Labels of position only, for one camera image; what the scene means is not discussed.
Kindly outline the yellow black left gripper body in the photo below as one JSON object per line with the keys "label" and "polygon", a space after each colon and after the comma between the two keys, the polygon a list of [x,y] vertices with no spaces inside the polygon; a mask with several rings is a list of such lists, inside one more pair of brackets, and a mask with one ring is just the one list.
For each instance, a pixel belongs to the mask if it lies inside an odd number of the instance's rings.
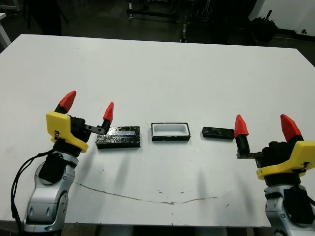
{"label": "yellow black left gripper body", "polygon": [[72,117],[57,112],[49,112],[46,115],[47,131],[54,143],[56,151],[71,154],[78,157],[87,152],[88,140],[91,135],[89,126],[82,118]]}

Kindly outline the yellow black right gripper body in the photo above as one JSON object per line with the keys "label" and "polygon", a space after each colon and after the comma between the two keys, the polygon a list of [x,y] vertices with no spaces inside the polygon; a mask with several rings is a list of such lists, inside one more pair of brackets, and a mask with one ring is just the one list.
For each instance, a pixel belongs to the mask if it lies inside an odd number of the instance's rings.
{"label": "yellow black right gripper body", "polygon": [[314,141],[269,143],[260,152],[250,152],[247,140],[237,140],[237,158],[254,159],[257,177],[267,186],[299,185],[300,177],[315,167]]}

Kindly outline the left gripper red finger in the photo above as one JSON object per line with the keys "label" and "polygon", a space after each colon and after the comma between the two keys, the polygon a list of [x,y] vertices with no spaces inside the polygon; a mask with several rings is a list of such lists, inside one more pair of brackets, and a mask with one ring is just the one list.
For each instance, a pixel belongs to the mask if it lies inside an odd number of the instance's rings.
{"label": "left gripper red finger", "polygon": [[114,113],[114,102],[111,102],[104,113],[102,125],[98,126],[98,130],[100,134],[102,135],[107,134],[113,120],[113,113]]}
{"label": "left gripper red finger", "polygon": [[67,114],[68,111],[70,110],[73,101],[76,96],[76,91],[73,90],[69,92],[57,105],[55,112],[60,113],[60,114]]}

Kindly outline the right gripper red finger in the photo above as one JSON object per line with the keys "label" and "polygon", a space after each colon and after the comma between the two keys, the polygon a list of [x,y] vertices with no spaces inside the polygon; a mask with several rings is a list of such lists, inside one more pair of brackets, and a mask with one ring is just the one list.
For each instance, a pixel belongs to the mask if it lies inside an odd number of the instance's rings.
{"label": "right gripper red finger", "polygon": [[248,143],[248,130],[245,121],[241,115],[237,115],[234,127],[234,138],[237,144],[237,150],[240,154],[247,154],[250,152]]}
{"label": "right gripper red finger", "polygon": [[293,143],[297,141],[303,141],[302,133],[297,127],[294,120],[285,114],[281,114],[281,127],[286,142]]}

